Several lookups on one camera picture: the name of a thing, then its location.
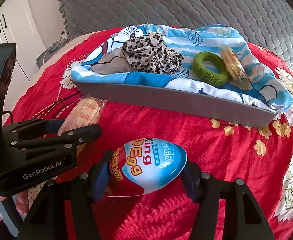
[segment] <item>white wall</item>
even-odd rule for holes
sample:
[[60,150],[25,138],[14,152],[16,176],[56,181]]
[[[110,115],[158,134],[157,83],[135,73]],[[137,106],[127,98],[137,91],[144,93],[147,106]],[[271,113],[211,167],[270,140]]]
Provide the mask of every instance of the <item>white wall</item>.
[[48,49],[64,30],[59,0],[29,0],[29,4],[44,46]]

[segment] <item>green knitted ring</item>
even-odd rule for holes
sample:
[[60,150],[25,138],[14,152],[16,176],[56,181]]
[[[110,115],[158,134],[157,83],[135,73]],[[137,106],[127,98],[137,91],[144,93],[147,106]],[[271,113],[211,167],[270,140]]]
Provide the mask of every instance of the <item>green knitted ring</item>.
[[[214,66],[216,66],[220,73],[214,73],[206,69],[203,65],[203,61],[211,62]],[[194,57],[192,69],[201,81],[204,81],[214,87],[221,87],[229,78],[226,73],[226,67],[223,60],[218,55],[207,51],[200,52]]]

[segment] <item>metal bolt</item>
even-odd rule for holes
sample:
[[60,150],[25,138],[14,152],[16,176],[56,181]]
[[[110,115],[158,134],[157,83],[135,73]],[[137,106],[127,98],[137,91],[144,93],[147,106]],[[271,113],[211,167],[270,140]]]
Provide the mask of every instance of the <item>metal bolt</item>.
[[80,179],[87,179],[88,178],[88,174],[87,173],[82,173],[79,175]]
[[207,173],[207,172],[202,173],[202,178],[209,179],[210,177],[211,177],[210,173]]
[[52,186],[54,184],[54,180],[53,179],[50,179],[50,180],[48,180],[46,183],[45,183],[45,185],[47,185],[47,186]]
[[235,183],[242,186],[244,184],[244,180],[243,179],[236,179]]

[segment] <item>white wardrobe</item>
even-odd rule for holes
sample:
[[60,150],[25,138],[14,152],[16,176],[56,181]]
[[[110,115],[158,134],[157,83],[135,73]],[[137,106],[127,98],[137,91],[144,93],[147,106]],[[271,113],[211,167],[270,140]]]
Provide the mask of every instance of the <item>white wardrobe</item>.
[[3,109],[12,111],[39,71],[36,59],[45,51],[28,0],[6,0],[0,7],[0,43],[16,43],[16,64]]

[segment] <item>floral bedsheet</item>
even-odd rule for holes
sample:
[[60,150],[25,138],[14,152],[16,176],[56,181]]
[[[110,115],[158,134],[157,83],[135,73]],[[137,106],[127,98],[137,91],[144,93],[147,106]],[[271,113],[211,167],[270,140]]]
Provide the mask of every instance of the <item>floral bedsheet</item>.
[[[48,67],[13,111],[14,122],[30,118],[65,118],[82,98],[71,78],[71,64],[82,60],[121,28],[91,35]],[[273,53],[249,44],[258,60],[272,69],[293,97],[293,72]],[[162,138],[181,145],[188,158],[218,179],[243,178],[266,215],[278,240],[293,232],[293,104],[263,129],[200,116],[108,102],[102,136],[81,152],[78,166],[57,177],[75,178],[88,171],[106,149],[115,150],[140,137]],[[41,186],[29,190],[34,199]],[[188,239],[198,206],[175,179],[141,197],[103,198],[93,206],[102,239]],[[216,239],[223,233],[221,205]],[[76,239],[70,204],[66,203],[69,239]]]

